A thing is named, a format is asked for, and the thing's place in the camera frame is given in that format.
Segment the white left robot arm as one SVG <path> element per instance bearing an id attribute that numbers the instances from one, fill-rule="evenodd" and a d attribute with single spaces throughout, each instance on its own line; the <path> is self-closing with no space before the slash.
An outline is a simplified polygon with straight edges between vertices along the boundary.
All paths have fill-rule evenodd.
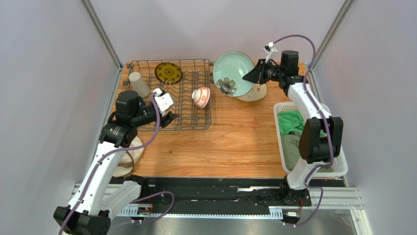
<path id="1" fill-rule="evenodd" d="M 67 206 L 57 207 L 54 219 L 60 225 L 59 234 L 105 235 L 112 220 L 131 202 L 146 200 L 142 192 L 147 180 L 126 180 L 110 196 L 105 191 L 119 162 L 128 151 L 149 145 L 160 128 L 165 128 L 178 114 L 169 109 L 174 106 L 171 94 L 154 89 L 151 103 L 133 90 L 121 92 L 116 110 L 102 128 L 94 160 L 78 191 Z"/>

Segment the light blue flower plate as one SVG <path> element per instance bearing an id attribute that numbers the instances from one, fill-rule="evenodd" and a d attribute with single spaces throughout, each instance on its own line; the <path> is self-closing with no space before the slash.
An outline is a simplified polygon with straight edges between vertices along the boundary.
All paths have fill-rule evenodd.
<path id="1" fill-rule="evenodd" d="M 224 95 L 240 97 L 253 87 L 253 83 L 243 80 L 255 65 L 251 58 L 239 51 L 222 54 L 213 67 L 213 80 L 217 89 Z"/>

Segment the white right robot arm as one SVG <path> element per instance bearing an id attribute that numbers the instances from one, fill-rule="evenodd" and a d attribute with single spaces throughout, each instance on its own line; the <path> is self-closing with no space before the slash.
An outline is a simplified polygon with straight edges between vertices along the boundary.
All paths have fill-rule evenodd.
<path id="1" fill-rule="evenodd" d="M 259 59 L 255 68 L 243 76 L 243 80 L 255 84 L 278 82 L 305 122 L 299 141 L 300 158 L 280 184 L 280 201 L 292 205 L 307 197 L 312 176 L 320 168 L 331 167 L 339 156 L 344 123 L 322 107 L 312 94 L 306 76 L 299 75 L 299 53 L 283 51 L 279 64 L 273 60 L 275 54 L 269 51 L 265 59 Z"/>

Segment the beige bird pattern plate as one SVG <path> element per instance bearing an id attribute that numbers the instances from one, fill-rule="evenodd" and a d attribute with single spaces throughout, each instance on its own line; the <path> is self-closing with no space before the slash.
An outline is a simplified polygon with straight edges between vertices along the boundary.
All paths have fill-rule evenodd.
<path id="1" fill-rule="evenodd" d="M 237 97 L 238 100 L 244 102 L 254 102 L 263 99 L 267 94 L 266 84 L 254 84 L 252 88 L 244 95 Z"/>

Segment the yellow black patterned plate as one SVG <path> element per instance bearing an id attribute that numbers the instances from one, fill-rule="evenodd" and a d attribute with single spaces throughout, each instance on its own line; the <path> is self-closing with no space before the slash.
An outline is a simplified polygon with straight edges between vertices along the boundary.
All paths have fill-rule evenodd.
<path id="1" fill-rule="evenodd" d="M 176 64 L 163 62 L 156 66 L 155 76 L 164 84 L 176 84 L 182 79 L 183 72 Z"/>

